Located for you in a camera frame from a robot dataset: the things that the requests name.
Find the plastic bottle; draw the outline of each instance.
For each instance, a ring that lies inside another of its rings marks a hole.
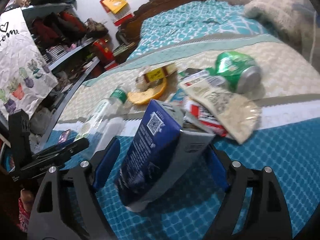
[[[118,85],[109,98],[99,101],[95,109],[86,119],[75,139],[78,140],[85,137],[89,140],[89,148],[81,152],[83,157],[87,159],[92,157],[95,152],[96,143],[99,142],[104,133],[104,128],[108,123],[108,117],[119,112],[127,100],[129,91],[129,88],[125,84]]]

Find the metal bolt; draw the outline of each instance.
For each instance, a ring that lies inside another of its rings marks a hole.
[[[234,166],[235,168],[239,168],[241,166],[241,163],[238,161],[233,161],[232,166]]]
[[[268,166],[264,167],[264,170],[267,172],[267,173],[270,173],[272,171],[272,169]]]
[[[54,173],[56,170],[57,170],[57,168],[55,166],[52,166],[49,168],[50,173]]]
[[[88,165],[89,165],[88,161],[83,161],[83,162],[80,163],[80,166],[83,167],[83,168],[87,167]]]

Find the beige packet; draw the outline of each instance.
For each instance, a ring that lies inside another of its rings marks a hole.
[[[239,144],[252,134],[260,108],[244,96],[211,86],[205,78],[182,81],[179,86],[206,107]]]

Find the qr code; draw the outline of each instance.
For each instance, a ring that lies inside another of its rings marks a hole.
[[[161,131],[160,128],[163,125],[164,125],[164,123],[162,122],[160,117],[155,112],[153,112],[151,114],[151,118],[147,124],[147,127],[149,128],[152,135],[155,135],[157,132]]]

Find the shelf board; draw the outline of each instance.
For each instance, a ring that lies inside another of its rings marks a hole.
[[[49,136],[55,127],[60,115],[62,114],[62,111],[66,107],[67,103],[70,101],[74,93],[77,91],[77,89],[80,87],[80,85],[84,82],[85,78],[89,75],[89,73],[94,69],[94,67],[100,62],[100,60],[95,57],[93,60],[93,63],[91,66],[84,72],[84,74],[80,77],[80,79],[76,82],[76,84],[73,85],[69,93],[65,96],[64,100],[59,105],[58,109],[54,112],[54,114],[51,117],[51,122],[48,125],[44,135],[41,137],[41,140],[36,148],[37,151],[41,151],[49,139]]]
[[[76,47],[75,49],[73,49],[72,51],[68,52],[67,54],[63,55],[61,58],[59,58],[58,60],[56,60],[55,62],[53,62],[50,66],[49,69],[50,71],[54,70],[57,66],[59,66],[62,62],[64,62],[67,58],[71,57],[73,54],[77,53],[78,51],[80,51],[81,49],[83,49],[84,47],[88,46],[89,44],[93,43],[93,39],[88,39],[85,43],[83,43],[82,45],[80,45],[79,47]]]
[[[60,13],[71,6],[72,5],[68,3],[47,3],[43,5],[29,5],[28,7],[21,7],[21,10],[25,21],[29,23],[37,17],[43,18],[50,13]]]

